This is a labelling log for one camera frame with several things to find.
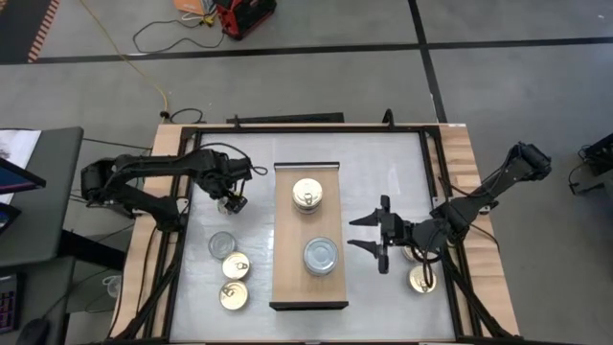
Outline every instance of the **wooden cutting board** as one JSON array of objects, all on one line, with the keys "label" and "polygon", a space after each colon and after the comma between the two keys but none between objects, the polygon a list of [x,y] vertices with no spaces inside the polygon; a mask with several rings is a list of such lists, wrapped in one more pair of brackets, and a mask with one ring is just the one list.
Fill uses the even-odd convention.
[{"label": "wooden cutting board", "polygon": [[[276,163],[276,215],[273,257],[273,291],[270,307],[276,311],[338,310],[345,308],[345,260],[341,227],[339,163]],[[317,211],[303,214],[292,200],[294,184],[303,178],[317,180],[323,198]],[[325,276],[305,268],[305,245],[317,237],[334,242],[338,263]]]}]

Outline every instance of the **keyboard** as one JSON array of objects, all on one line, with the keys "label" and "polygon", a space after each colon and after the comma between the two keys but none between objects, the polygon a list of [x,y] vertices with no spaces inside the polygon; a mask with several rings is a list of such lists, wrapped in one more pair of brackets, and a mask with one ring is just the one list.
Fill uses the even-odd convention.
[{"label": "keyboard", "polygon": [[0,334],[17,330],[20,283],[18,274],[0,275]]}]

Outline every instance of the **gray floor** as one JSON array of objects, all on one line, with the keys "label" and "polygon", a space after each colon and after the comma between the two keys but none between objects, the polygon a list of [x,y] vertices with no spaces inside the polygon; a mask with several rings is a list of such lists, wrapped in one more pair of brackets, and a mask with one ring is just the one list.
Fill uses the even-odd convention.
[{"label": "gray floor", "polygon": [[[166,0],[89,2],[125,53],[136,52],[131,36],[139,27],[178,17]],[[430,42],[613,35],[613,5],[604,0],[419,0],[419,5]],[[183,35],[211,42],[216,34],[162,27],[139,42],[157,49]],[[283,0],[252,36],[224,41],[220,49],[415,41],[404,0],[376,5]],[[180,45],[175,51],[190,50]],[[41,55],[105,54],[112,49],[78,0],[63,0]],[[495,169],[518,140],[535,143],[554,158],[546,180],[517,186],[492,213],[521,333],[538,340],[613,343],[613,204],[598,192],[571,196],[566,182],[579,162],[577,150],[613,130],[613,45],[431,54],[448,120],[468,124],[482,174]],[[416,51],[160,59],[139,65],[169,91],[172,109],[202,108],[212,123],[234,114],[323,111],[344,111],[350,122],[377,122],[387,107],[399,121],[436,122]],[[159,123],[159,96],[122,62],[0,66],[0,84],[6,127],[83,126],[88,137],[148,146]],[[79,167],[122,152],[84,143]],[[127,223],[104,210],[74,205],[66,227],[96,236]],[[71,300],[75,310],[96,297],[100,282],[83,290],[87,293]],[[109,314],[73,314],[67,343],[101,339]]]}]

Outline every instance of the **white table surface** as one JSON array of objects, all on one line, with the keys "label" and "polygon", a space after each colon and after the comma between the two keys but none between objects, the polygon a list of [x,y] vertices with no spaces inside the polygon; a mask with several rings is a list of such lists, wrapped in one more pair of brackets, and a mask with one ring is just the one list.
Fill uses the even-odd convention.
[{"label": "white table surface", "polygon": [[[439,264],[437,287],[420,294],[407,285],[417,264],[390,248],[390,273],[381,275],[373,255],[347,240],[379,241],[378,227],[350,226],[369,215],[382,194],[404,219],[427,219],[431,210],[420,140],[415,133],[206,134],[203,143],[223,142],[244,150],[267,176],[247,182],[249,203],[223,216],[208,195],[194,187],[190,221],[170,333],[171,341],[228,340],[416,340],[454,338]],[[231,158],[240,155],[224,147]],[[340,162],[340,190],[349,306],[343,310],[274,311],[272,260],[275,225],[275,162]],[[234,235],[251,263],[245,284],[249,301],[224,309],[218,292],[227,281],[208,251],[218,231]]]}]

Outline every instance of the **wooden board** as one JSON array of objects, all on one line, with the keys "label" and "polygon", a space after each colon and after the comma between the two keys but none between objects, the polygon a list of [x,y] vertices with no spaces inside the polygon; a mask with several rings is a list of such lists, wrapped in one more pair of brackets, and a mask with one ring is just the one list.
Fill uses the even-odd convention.
[{"label": "wooden board", "polygon": [[[338,306],[339,302],[347,301],[338,168],[282,168],[276,169],[275,175],[276,216],[271,307],[284,302],[285,310],[307,310],[314,307],[311,305],[291,308],[290,305],[317,302],[318,309],[324,306],[332,309],[334,304],[329,302]],[[310,215],[301,213],[293,205],[292,189],[302,178],[317,180],[324,190],[321,204],[317,211]],[[305,246],[317,237],[332,240],[338,249],[336,267],[330,274],[322,277],[310,274],[303,261]]]},{"label": "wooden board", "polygon": [[[481,185],[481,177],[470,145],[468,129],[465,125],[440,125],[440,129],[450,182],[461,190],[470,193]],[[429,145],[429,148],[433,170],[435,175],[439,176],[440,166],[436,159],[434,145]],[[439,193],[442,194],[443,188],[438,178],[436,178],[436,183]],[[474,224],[493,236],[489,216],[477,217]],[[505,330],[511,334],[519,334],[507,280],[496,244],[485,235],[471,230],[466,236],[464,247],[470,280],[475,294]],[[464,332],[465,334],[473,334],[466,299],[457,287],[456,294]],[[482,330],[485,335],[488,335],[485,327],[482,326]]]},{"label": "wooden board", "polygon": [[[401,126],[432,126],[439,127],[443,138],[443,148],[447,168],[449,169],[451,180],[459,188],[471,191],[478,185],[480,176],[477,171],[472,146],[468,137],[468,130],[465,125],[437,125],[437,124],[400,124]],[[233,125],[215,124],[215,125],[160,125],[158,127],[152,155],[168,155],[178,152],[179,143],[181,140],[181,129],[183,127],[208,127],[208,128],[231,128]],[[242,125],[243,127],[270,127],[266,125]],[[278,127],[385,127],[387,124],[280,124]],[[439,162],[436,159],[434,147],[430,147],[430,157],[433,163],[435,174],[439,168]],[[145,183],[145,191],[155,196],[167,196],[170,193],[172,179],[169,177],[148,178]],[[479,217],[475,222],[478,226],[483,227],[491,234],[491,222],[489,217]],[[141,291],[141,279],[145,274],[144,288],[141,297],[141,304],[147,300],[149,288],[153,279],[153,269],[157,261],[157,253],[159,251],[159,235],[154,235],[151,249],[146,258],[148,248],[148,239],[153,228],[153,220],[151,216],[140,217],[136,220],[134,231],[132,233],[132,241],[127,253],[127,261],[124,268],[125,287],[122,296],[121,305],[115,308],[115,317],[117,321],[112,330],[112,335],[121,332],[129,320],[136,314],[139,305],[138,296]],[[169,255],[173,252],[174,240],[169,244]],[[511,298],[507,288],[507,282],[500,262],[500,256],[496,251],[495,245],[488,239],[479,234],[470,232],[465,240],[466,256],[468,258],[468,266],[470,269],[471,280],[475,293],[484,306],[498,320],[500,325],[512,334],[518,334],[517,323],[511,305]],[[147,262],[147,270],[143,272],[143,267]],[[488,265],[489,269],[484,269],[484,265]],[[465,334],[472,334],[467,313],[465,299],[458,291],[458,304],[460,306],[461,320],[464,325]],[[163,317],[166,313],[167,296],[164,295],[158,303],[155,323],[153,327],[153,335],[160,336],[162,334]]]}]

